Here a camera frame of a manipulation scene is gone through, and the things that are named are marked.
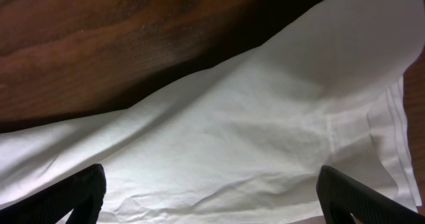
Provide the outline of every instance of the white fabric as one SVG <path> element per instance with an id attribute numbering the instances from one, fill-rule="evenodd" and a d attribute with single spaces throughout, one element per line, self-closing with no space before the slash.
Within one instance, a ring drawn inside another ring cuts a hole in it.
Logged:
<path id="1" fill-rule="evenodd" d="M 325 0 L 128 110 L 1 134 L 0 208 L 100 162 L 99 223 L 299 221 L 321 215 L 323 164 L 414 209 L 402 83 L 391 84 L 423 27 L 422 0 Z"/>

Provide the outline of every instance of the black object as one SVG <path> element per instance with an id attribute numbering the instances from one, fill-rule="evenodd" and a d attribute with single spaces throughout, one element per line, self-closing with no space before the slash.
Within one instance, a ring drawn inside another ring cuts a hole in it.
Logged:
<path id="1" fill-rule="evenodd" d="M 71 210 L 67 224 L 96 223 L 106 192 L 102 165 L 82 171 L 0 210 L 0 223 L 55 224 Z"/>
<path id="2" fill-rule="evenodd" d="M 425 217 L 373 191 L 329 166 L 323 166 L 316 185 L 326 224 L 425 223 Z"/>

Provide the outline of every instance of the white garment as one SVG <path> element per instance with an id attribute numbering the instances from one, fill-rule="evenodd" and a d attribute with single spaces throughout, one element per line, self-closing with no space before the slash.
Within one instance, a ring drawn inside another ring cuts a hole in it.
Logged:
<path id="1" fill-rule="evenodd" d="M 100 162 L 99 223 L 306 219 L 321 215 L 323 164 L 414 209 L 402 83 L 391 84 L 423 27 L 422 0 L 325 0 L 128 110 L 1 134 L 0 207 Z"/>

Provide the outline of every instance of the wooden table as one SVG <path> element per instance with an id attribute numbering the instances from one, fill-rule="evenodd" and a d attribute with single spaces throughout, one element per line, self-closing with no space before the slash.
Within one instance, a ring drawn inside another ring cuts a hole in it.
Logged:
<path id="1" fill-rule="evenodd" d="M 320 1 L 0 0 L 0 132 L 128 108 L 261 45 Z M 424 63 L 404 76 L 423 199 Z"/>

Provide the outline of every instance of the tabletop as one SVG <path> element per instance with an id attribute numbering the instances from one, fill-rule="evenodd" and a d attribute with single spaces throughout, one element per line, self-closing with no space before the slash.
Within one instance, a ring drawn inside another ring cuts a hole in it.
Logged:
<path id="1" fill-rule="evenodd" d="M 129 108 L 261 45 L 320 1 L 0 0 L 0 132 Z M 404 74 L 423 200 L 424 63 Z"/>

